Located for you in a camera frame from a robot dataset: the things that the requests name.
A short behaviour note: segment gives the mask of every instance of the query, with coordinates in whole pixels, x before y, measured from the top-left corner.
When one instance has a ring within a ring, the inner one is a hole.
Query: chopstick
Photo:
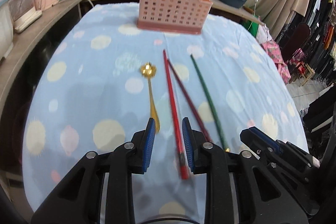
[[[205,128],[205,126],[204,126],[204,123],[203,123],[201,117],[199,116],[199,114],[198,114],[198,112],[197,112],[197,110],[196,110],[196,108],[195,108],[193,102],[191,101],[188,92],[186,91],[186,89],[185,89],[183,83],[181,82],[179,76],[177,75],[177,73],[176,73],[176,71],[175,71],[175,69],[174,69],[172,63],[170,63],[170,60],[169,60],[169,59],[168,59],[168,64],[169,64],[169,66],[170,66],[170,68],[171,68],[171,70],[172,70],[172,72],[173,72],[173,74],[174,74],[174,76],[175,76],[175,79],[176,79],[178,85],[180,86],[180,88],[181,88],[181,90],[182,90],[182,92],[183,92],[183,94],[184,94],[184,97],[186,98],[186,100],[187,100],[187,102],[188,102],[188,105],[189,105],[191,111],[193,112],[193,114],[194,114],[194,116],[195,116],[195,118],[196,118],[196,121],[197,121],[197,123],[198,123],[199,128],[201,129],[201,131],[202,131],[203,134],[204,134],[204,137],[205,137],[206,141],[207,141],[207,142],[213,142],[212,139],[211,139],[211,137],[210,137],[210,135],[209,135],[209,132],[206,130],[206,128]]]
[[[209,106],[210,106],[210,110],[211,110],[212,116],[213,116],[213,118],[214,118],[214,120],[215,120],[216,130],[217,130],[217,133],[218,133],[218,136],[219,136],[221,145],[222,145],[222,147],[223,147],[223,150],[226,151],[226,152],[229,152],[230,149],[229,149],[229,147],[228,147],[227,144],[226,144],[225,137],[224,137],[224,133],[223,133],[223,129],[222,129],[222,126],[221,126],[221,122],[220,122],[220,120],[219,120],[219,118],[218,118],[218,115],[217,115],[217,112],[216,112],[216,108],[215,108],[215,106],[214,106],[214,104],[213,104],[213,102],[212,102],[212,99],[211,99],[210,93],[209,93],[209,91],[208,91],[208,88],[207,88],[207,86],[206,86],[206,84],[205,84],[205,82],[204,82],[204,79],[203,79],[203,77],[202,77],[202,74],[201,74],[201,72],[200,72],[200,70],[199,70],[199,68],[198,68],[198,66],[197,66],[197,63],[196,63],[196,61],[195,61],[193,55],[191,54],[190,57],[191,57],[191,60],[192,60],[192,62],[193,62],[193,64],[194,64],[194,67],[195,67],[195,69],[196,69],[196,72],[197,72],[199,81],[201,82],[203,91],[204,91],[204,93],[205,93],[205,97],[206,97],[207,100],[208,100],[208,103],[209,103]]]
[[[183,148],[183,145],[182,145],[181,131],[180,131],[180,126],[179,126],[179,118],[177,116],[173,87],[171,85],[171,79],[170,79],[170,74],[169,74],[169,67],[168,67],[166,50],[163,50],[163,59],[164,59],[164,63],[165,63],[171,115],[173,117],[176,148],[177,148],[178,159],[179,159],[179,164],[180,164],[180,174],[181,174],[182,179],[188,179],[189,174],[188,174],[188,170],[187,170],[187,166],[186,166],[186,160],[185,160],[185,156],[184,156],[184,148]]]

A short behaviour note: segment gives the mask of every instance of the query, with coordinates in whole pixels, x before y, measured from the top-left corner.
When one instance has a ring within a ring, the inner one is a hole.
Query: gold spoon
[[[154,99],[153,99],[153,93],[152,93],[152,84],[151,84],[151,78],[155,76],[156,73],[156,67],[152,65],[151,63],[146,63],[145,65],[142,65],[140,67],[140,72],[142,73],[142,76],[148,79],[148,88],[149,88],[149,101],[151,106],[151,117],[155,121],[155,131],[156,133],[160,130],[160,121],[158,113],[156,112]]]

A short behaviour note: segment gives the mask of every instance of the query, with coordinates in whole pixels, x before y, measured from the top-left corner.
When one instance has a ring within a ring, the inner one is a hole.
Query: tiled floor
[[[298,79],[286,87],[292,96],[298,111],[309,107],[309,104],[319,97],[319,92],[325,89],[325,85],[315,80],[309,80],[301,86],[303,79]]]

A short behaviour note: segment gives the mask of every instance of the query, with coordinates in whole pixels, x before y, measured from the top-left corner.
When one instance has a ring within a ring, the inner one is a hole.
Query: green chopstick
[[[205,93],[205,97],[207,98],[208,100],[208,104],[210,106],[210,110],[211,110],[211,113],[212,113],[212,116],[215,120],[215,125],[216,125],[216,130],[217,130],[217,133],[218,133],[218,136],[219,136],[219,139],[220,139],[220,142],[221,142],[221,145],[223,147],[223,150],[226,151],[226,152],[229,152],[230,149],[229,147],[227,146],[227,143],[225,141],[225,137],[224,137],[224,133],[223,133],[223,129],[222,129],[222,125],[221,125],[221,122],[218,118],[218,115],[217,115],[217,111],[216,111],[216,108],[212,102],[212,99],[211,99],[211,96],[210,96],[210,93],[209,93],[209,90],[204,82],[204,79],[202,77],[202,74],[197,66],[197,63],[193,57],[193,55],[191,54],[190,55],[191,57],[191,60],[193,61],[193,64],[194,64],[194,67],[196,69],[196,72],[197,72],[197,75],[198,75],[198,78],[199,78],[199,81],[201,82],[201,85],[202,85],[202,88],[203,88],[203,91]]]

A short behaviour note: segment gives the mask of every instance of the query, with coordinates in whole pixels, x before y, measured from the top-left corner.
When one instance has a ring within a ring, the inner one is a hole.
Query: spoon handle
[[[150,106],[151,106],[151,117],[155,121],[155,132],[158,133],[160,130],[160,121],[159,121],[159,116],[158,116],[158,113],[156,112],[156,108],[154,104],[152,84],[151,84],[150,78],[148,78],[148,89],[149,89],[149,101],[150,101]]]

